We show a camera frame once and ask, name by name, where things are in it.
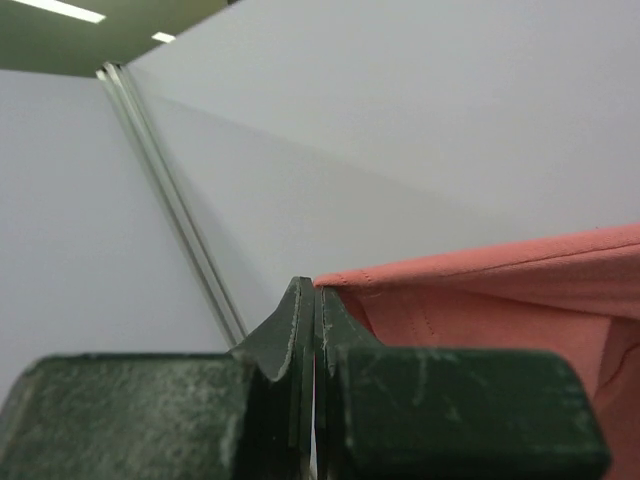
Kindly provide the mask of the salmon pink t shirt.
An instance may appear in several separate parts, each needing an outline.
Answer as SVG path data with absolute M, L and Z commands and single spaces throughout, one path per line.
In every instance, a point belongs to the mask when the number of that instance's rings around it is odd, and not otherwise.
M 463 250 L 331 273 L 349 313 L 389 346 L 552 351 L 582 380 L 612 479 L 639 475 L 639 228 Z

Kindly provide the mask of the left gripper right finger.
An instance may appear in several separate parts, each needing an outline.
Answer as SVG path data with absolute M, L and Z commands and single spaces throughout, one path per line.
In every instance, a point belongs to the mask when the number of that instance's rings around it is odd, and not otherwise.
M 539 350 L 387 347 L 315 298 L 321 479 L 601 479 L 611 453 L 575 371 Z

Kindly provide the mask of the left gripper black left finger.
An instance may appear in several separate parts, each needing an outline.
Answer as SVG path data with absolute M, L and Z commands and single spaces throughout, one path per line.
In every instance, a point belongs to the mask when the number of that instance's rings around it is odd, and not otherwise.
M 226 353 L 49 356 L 1 410 L 5 479 L 305 479 L 314 288 Z

